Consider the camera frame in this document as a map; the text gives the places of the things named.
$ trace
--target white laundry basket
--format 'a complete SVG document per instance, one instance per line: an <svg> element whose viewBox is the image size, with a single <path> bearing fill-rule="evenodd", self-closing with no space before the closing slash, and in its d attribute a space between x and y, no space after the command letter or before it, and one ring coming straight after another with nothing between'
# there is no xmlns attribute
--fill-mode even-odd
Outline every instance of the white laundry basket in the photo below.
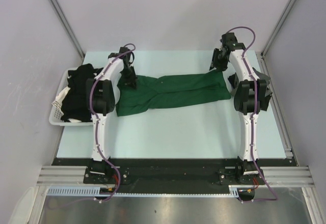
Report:
<svg viewBox="0 0 326 224"><path fill-rule="evenodd" d="M70 68L64 72L56 96L63 90L63 88L65 88L68 85L68 81L67 81L68 71L76 70L76 69L77 68ZM62 116L61 111L59 109L57 109L56 107L52 106L52 109L50 112L50 117L49 117L50 124L55 125L55 126L91 126L91 125L93 125L93 122L77 122L77 123L64 122L60 119L61 116Z"/></svg>

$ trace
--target green cloth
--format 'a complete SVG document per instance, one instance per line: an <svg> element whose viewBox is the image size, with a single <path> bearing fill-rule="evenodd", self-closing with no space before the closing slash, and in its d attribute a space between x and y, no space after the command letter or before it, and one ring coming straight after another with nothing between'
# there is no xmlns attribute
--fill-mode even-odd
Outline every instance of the green cloth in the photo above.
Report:
<svg viewBox="0 0 326 224"><path fill-rule="evenodd" d="M121 95L118 116L135 115L149 108L178 108L230 99L222 72L167 75L160 78L139 75L137 89L118 83Z"/></svg>

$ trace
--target shiny gray floor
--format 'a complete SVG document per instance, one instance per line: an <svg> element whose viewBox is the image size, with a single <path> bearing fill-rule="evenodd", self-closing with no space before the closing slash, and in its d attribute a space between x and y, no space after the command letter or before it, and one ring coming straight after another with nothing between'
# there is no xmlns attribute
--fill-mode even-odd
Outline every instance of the shiny gray floor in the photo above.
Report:
<svg viewBox="0 0 326 224"><path fill-rule="evenodd" d="M241 204L228 198L125 198L109 203L82 201L57 210L43 208L39 224L193 224L193 223L311 223L300 188L276 189L280 200ZM269 196L262 188L256 196ZM51 208L69 203L77 197L47 197Z"/></svg>

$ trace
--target white table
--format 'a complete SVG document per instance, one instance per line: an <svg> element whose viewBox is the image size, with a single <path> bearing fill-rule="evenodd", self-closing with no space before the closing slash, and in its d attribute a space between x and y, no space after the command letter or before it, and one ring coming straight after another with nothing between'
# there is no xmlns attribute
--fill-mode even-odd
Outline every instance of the white table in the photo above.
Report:
<svg viewBox="0 0 326 224"><path fill-rule="evenodd" d="M111 52L87 52L84 64L107 64ZM206 73L212 51L136 51L136 74L164 75ZM259 69L254 51L248 51L251 65ZM224 79L235 71L231 64ZM240 147L240 120L233 99L119 117L115 142L110 143L115 158L236 158ZM257 124L260 158L285 158L273 110L261 111ZM90 158L93 150L92 126L64 128L57 158Z"/></svg>

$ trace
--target wall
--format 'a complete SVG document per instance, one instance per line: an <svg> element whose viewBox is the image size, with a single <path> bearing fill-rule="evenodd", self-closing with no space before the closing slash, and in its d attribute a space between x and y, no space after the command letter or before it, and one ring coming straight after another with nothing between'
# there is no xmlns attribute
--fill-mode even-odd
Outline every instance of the wall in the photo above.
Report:
<svg viewBox="0 0 326 224"><path fill-rule="evenodd" d="M298 0L267 53L294 152L326 207L326 0Z"/></svg>
<svg viewBox="0 0 326 224"><path fill-rule="evenodd" d="M7 223L54 154L61 129L48 122L50 103L64 70L81 61L48 0L1 0L0 11L0 223Z"/></svg>
<svg viewBox="0 0 326 224"><path fill-rule="evenodd" d="M255 29L262 50L288 0L58 0L84 51L213 50L232 27ZM249 44L252 34L237 31Z"/></svg>

